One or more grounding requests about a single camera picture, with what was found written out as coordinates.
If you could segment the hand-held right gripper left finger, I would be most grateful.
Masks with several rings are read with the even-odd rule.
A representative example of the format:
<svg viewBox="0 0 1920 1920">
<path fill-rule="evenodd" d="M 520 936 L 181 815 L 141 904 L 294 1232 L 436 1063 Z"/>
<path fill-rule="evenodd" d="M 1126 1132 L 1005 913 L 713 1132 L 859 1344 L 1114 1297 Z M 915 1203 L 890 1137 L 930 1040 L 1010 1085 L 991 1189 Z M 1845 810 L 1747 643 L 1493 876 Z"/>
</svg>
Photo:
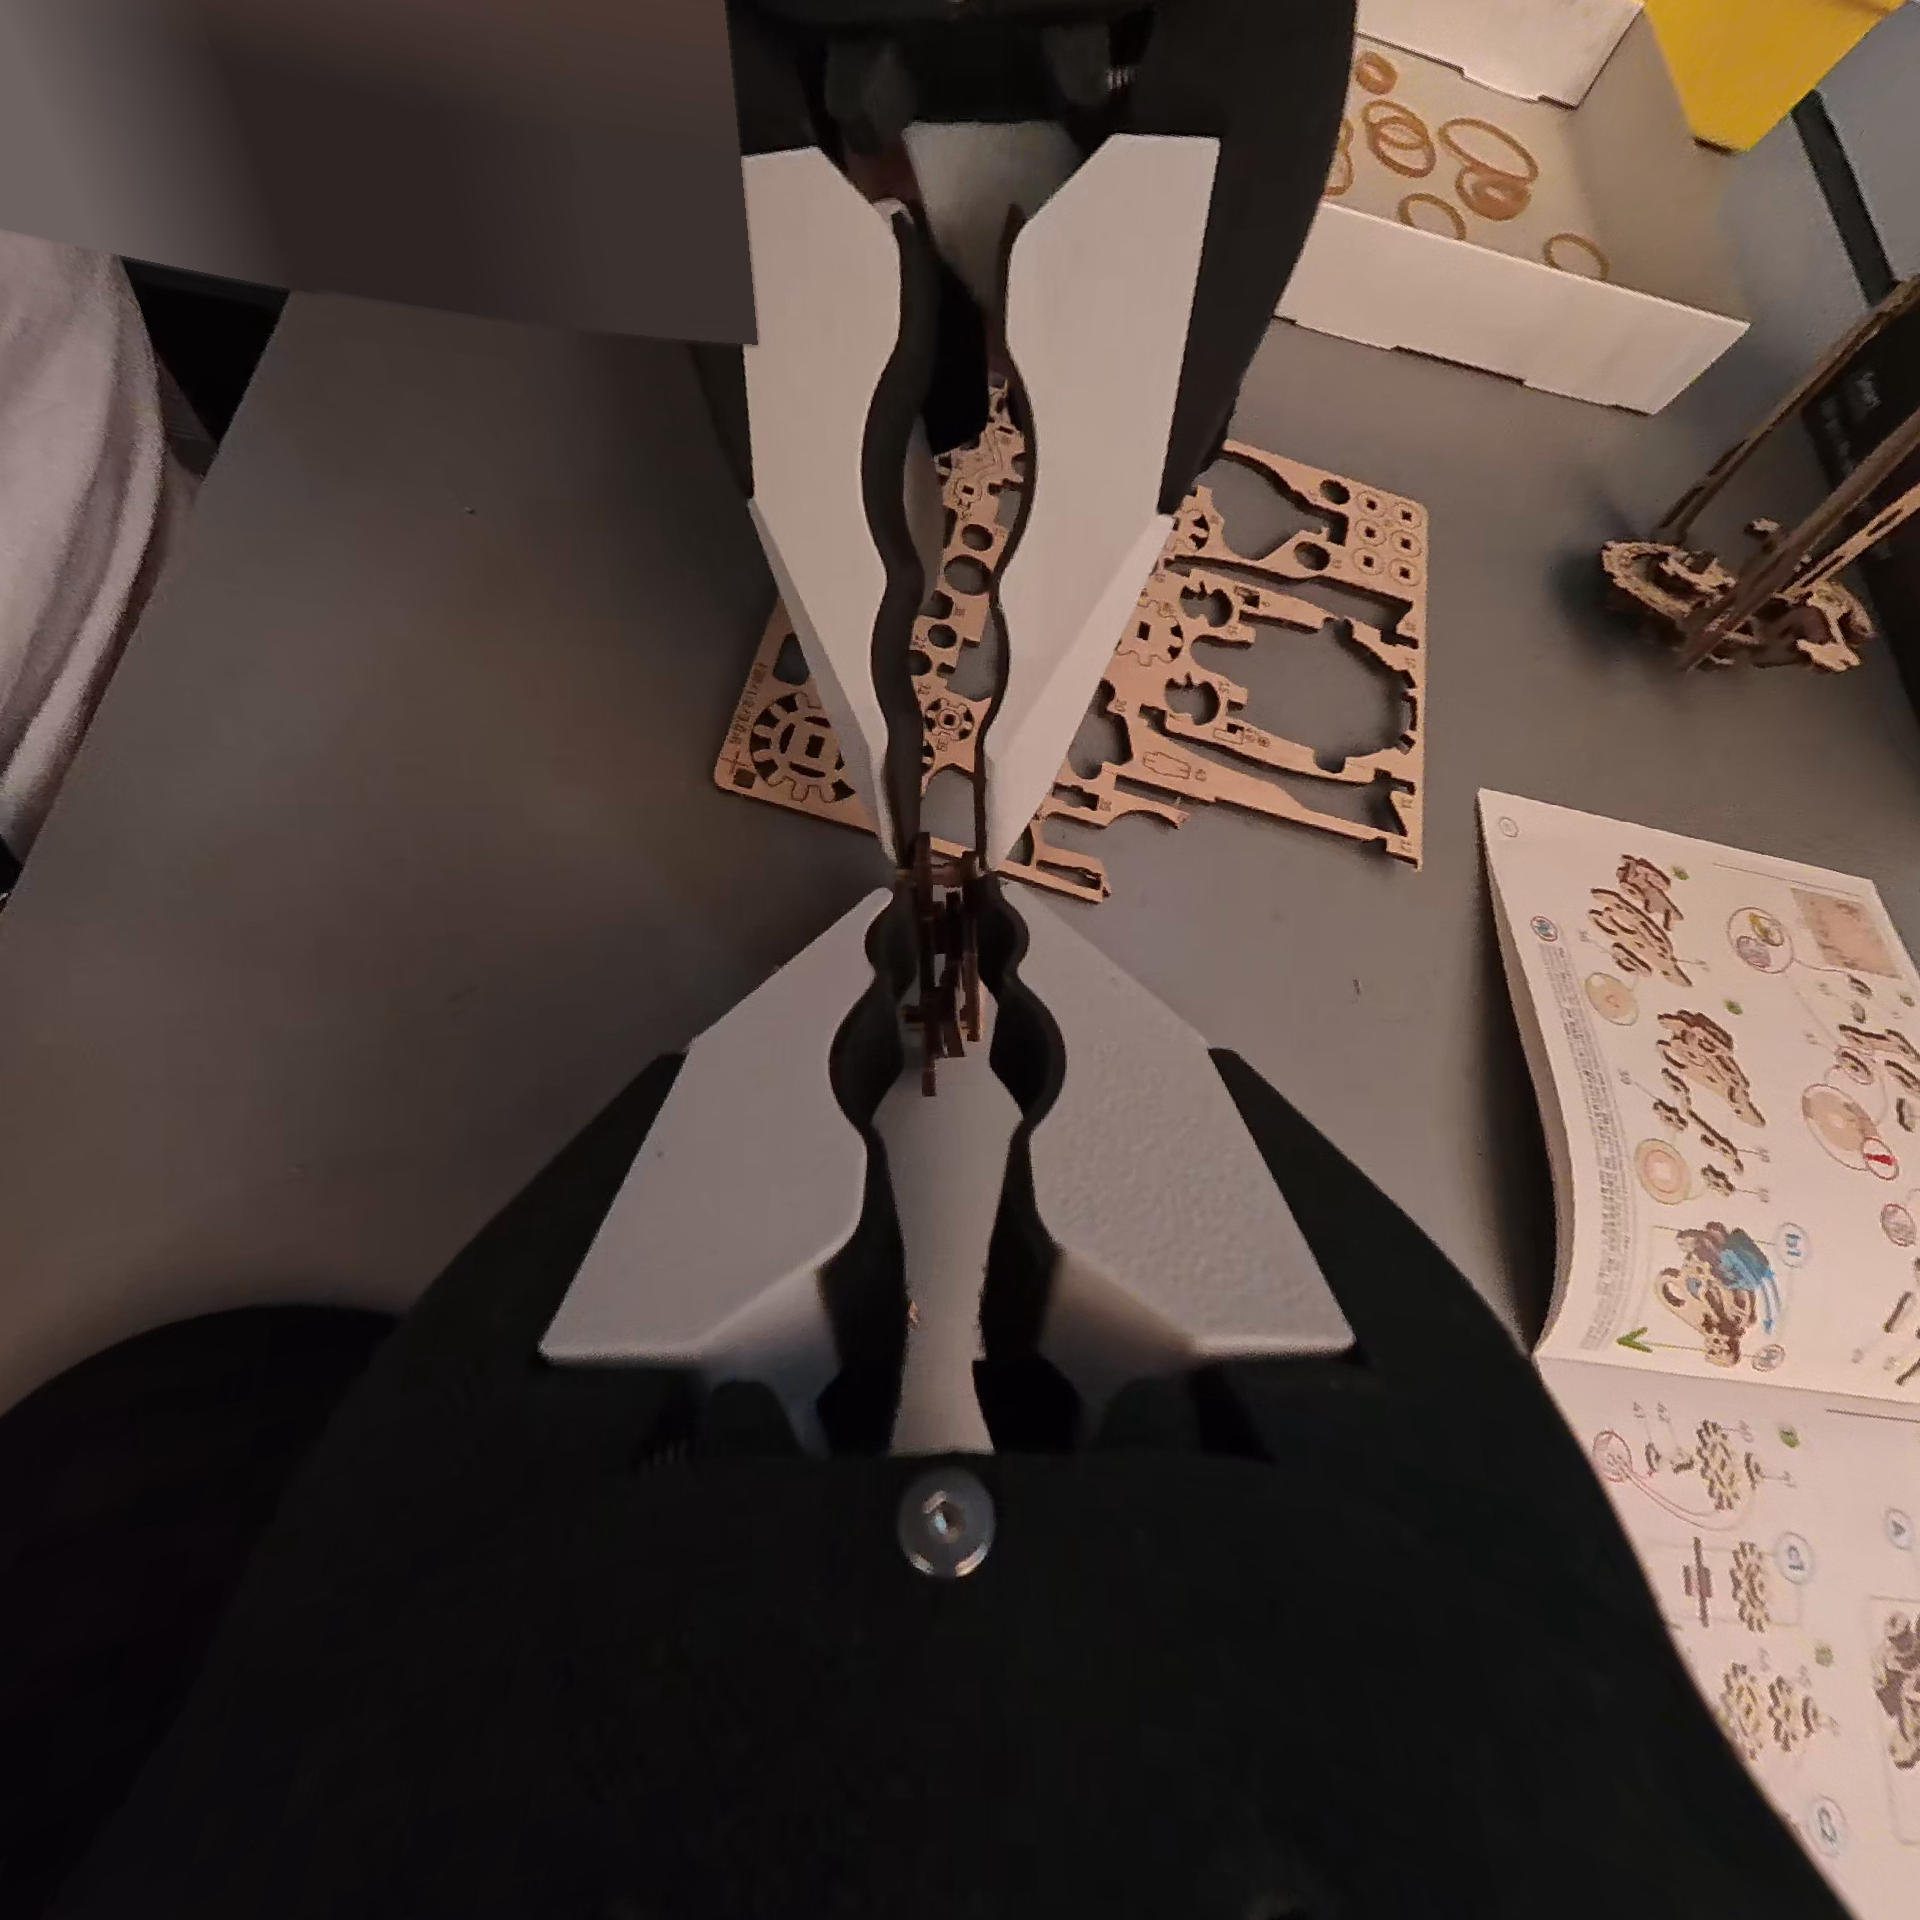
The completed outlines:
<svg viewBox="0 0 1920 1920">
<path fill-rule="evenodd" d="M 910 907 L 873 890 L 688 1045 L 545 1359 L 901 1388 L 903 1241 L 876 1111 L 903 1079 L 910 974 Z"/>
</svg>

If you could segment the partly built wooden model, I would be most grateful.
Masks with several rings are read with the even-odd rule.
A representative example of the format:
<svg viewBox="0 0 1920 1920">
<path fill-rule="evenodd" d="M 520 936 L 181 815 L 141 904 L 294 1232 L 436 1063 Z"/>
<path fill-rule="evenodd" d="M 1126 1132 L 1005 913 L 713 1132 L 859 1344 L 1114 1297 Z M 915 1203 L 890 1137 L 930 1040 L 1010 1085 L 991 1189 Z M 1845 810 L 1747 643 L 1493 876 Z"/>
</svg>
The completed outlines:
<svg viewBox="0 0 1920 1920">
<path fill-rule="evenodd" d="M 1681 671 L 1711 666 L 1805 666 L 1839 674 L 1861 666 L 1875 622 L 1842 573 L 1916 517 L 1916 411 L 1898 415 L 1797 523 L 1747 523 L 1743 565 L 1696 549 L 1707 504 L 1815 403 L 1842 395 L 1870 371 L 1870 351 L 1916 341 L 1916 276 L 1854 321 L 1773 411 L 1731 443 L 1646 540 L 1607 540 L 1597 568 L 1629 612 L 1675 643 Z"/>
</svg>

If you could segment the white cardboard box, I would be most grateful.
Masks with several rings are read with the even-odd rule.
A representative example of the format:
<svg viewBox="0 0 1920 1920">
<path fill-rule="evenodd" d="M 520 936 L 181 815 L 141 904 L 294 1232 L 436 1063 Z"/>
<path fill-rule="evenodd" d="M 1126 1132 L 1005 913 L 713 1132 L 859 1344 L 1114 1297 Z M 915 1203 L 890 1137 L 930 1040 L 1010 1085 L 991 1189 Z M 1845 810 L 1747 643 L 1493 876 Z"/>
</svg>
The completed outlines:
<svg viewBox="0 0 1920 1920">
<path fill-rule="evenodd" d="M 1721 197 L 1640 4 L 1358 4 L 1277 311 L 1656 415 L 1750 333 Z"/>
</svg>

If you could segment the small wooden gear assembly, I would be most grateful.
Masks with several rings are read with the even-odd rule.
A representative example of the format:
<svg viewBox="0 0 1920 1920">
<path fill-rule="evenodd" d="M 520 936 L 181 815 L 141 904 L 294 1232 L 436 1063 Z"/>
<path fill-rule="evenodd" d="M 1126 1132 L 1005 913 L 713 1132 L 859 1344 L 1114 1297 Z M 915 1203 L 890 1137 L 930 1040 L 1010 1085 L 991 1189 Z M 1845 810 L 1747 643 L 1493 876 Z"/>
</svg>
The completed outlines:
<svg viewBox="0 0 1920 1920">
<path fill-rule="evenodd" d="M 912 989 L 903 996 L 903 1024 L 921 1040 L 921 1091 L 932 1097 L 940 1068 L 965 1062 L 988 1039 L 981 974 L 985 865 L 977 853 L 951 853 L 930 833 L 921 833 L 895 890 L 910 904 L 912 923 Z"/>
</svg>

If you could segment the yellow plastic bin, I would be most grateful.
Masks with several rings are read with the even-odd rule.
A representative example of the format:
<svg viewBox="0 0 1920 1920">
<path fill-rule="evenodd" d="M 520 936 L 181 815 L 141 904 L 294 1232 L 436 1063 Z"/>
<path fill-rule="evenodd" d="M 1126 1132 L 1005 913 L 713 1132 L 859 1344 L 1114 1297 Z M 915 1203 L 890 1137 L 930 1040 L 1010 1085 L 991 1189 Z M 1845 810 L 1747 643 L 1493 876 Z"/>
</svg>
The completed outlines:
<svg viewBox="0 0 1920 1920">
<path fill-rule="evenodd" d="M 1640 4 L 1696 142 L 1743 155 L 1903 4 Z"/>
</svg>

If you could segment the laser-cut plywood parts sheet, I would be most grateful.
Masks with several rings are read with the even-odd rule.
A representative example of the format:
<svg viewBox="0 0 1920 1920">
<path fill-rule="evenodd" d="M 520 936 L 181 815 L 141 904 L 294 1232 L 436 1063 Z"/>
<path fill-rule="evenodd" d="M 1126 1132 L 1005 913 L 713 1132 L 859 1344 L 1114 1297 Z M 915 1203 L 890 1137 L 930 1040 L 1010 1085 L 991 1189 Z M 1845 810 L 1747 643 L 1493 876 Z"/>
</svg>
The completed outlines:
<svg viewBox="0 0 1920 1920">
<path fill-rule="evenodd" d="M 1405 495 L 1252 443 L 1230 440 L 1223 455 L 1308 523 L 1261 555 L 1242 551 L 1215 489 L 1195 483 L 1097 683 L 1092 714 L 1119 729 L 1119 749 L 1092 774 L 1060 762 L 999 876 L 1067 900 L 1108 900 L 1110 876 L 1097 853 L 1060 846 L 1048 836 L 1050 826 L 1154 819 L 1178 828 L 1206 806 L 1381 850 L 1421 873 L 1431 513 Z M 988 639 L 991 578 L 1025 481 L 1025 440 L 1005 381 L 991 386 L 985 433 L 942 456 L 940 475 L 948 573 L 915 622 L 912 683 L 923 704 L 923 785 L 942 776 L 975 778 L 988 714 L 988 702 L 965 693 L 958 671 Z M 1252 693 L 1206 666 L 1201 644 L 1252 654 L 1267 639 L 1333 643 L 1375 671 L 1390 697 L 1383 741 L 1337 756 L 1250 718 Z M 791 680 L 781 669 L 797 653 L 797 625 L 774 603 L 733 712 L 715 785 L 873 836 L 810 671 L 797 666 Z"/>
</svg>

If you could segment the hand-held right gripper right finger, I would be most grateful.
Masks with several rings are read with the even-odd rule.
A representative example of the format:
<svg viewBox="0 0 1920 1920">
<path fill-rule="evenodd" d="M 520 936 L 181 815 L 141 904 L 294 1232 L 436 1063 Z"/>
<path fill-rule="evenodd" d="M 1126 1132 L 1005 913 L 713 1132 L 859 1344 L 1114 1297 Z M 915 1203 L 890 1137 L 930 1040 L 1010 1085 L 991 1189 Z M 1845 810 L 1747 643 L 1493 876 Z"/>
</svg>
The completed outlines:
<svg viewBox="0 0 1920 1920">
<path fill-rule="evenodd" d="M 991 1068 L 1017 1109 L 988 1364 L 1122 1391 L 1339 1359 L 1354 1327 L 1206 1039 L 1054 910 L 988 918 Z"/>
</svg>

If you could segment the model instruction booklet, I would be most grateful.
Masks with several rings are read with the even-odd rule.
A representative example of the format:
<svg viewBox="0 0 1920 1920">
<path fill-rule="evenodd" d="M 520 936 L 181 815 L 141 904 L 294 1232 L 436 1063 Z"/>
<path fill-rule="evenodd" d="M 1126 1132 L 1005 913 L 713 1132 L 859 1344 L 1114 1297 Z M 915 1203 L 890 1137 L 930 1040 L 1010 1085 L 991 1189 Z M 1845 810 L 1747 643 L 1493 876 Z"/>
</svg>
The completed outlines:
<svg viewBox="0 0 1920 1920">
<path fill-rule="evenodd" d="M 1916 964 L 1863 876 L 1485 790 L 1555 1171 L 1535 1364 L 1718 1731 L 1916 1916 Z"/>
</svg>

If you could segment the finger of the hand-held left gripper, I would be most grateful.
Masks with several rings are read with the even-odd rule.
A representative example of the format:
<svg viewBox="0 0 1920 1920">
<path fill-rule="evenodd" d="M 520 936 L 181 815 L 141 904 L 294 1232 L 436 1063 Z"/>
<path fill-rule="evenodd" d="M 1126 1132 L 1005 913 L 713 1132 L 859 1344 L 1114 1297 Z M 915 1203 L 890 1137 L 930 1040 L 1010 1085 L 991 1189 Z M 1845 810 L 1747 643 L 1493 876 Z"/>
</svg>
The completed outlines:
<svg viewBox="0 0 1920 1920">
<path fill-rule="evenodd" d="M 886 857 L 921 836 L 910 643 L 923 558 L 910 455 L 923 412 L 923 238 L 818 151 L 741 161 L 755 344 L 741 351 L 753 520 Z"/>
<path fill-rule="evenodd" d="M 1215 169 L 1215 137 L 1114 136 L 1010 241 L 1005 341 L 1028 462 L 996 568 L 1006 666 L 981 744 L 985 864 L 1048 800 L 1164 549 Z"/>
</svg>

